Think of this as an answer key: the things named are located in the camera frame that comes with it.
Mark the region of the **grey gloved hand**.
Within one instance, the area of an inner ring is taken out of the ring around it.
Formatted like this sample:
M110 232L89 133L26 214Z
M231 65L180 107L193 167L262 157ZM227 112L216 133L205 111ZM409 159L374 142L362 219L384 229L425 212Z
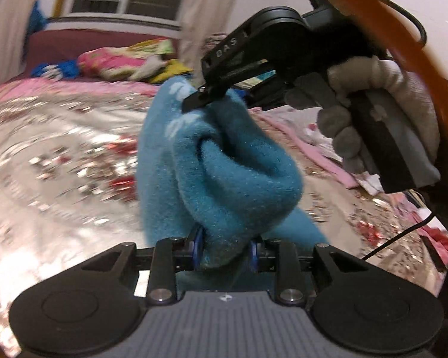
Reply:
M290 107L318 107L317 127L331 139L346 171L380 178L388 193L431 186L439 125L425 85L391 60L354 57L324 76L298 77L286 93Z

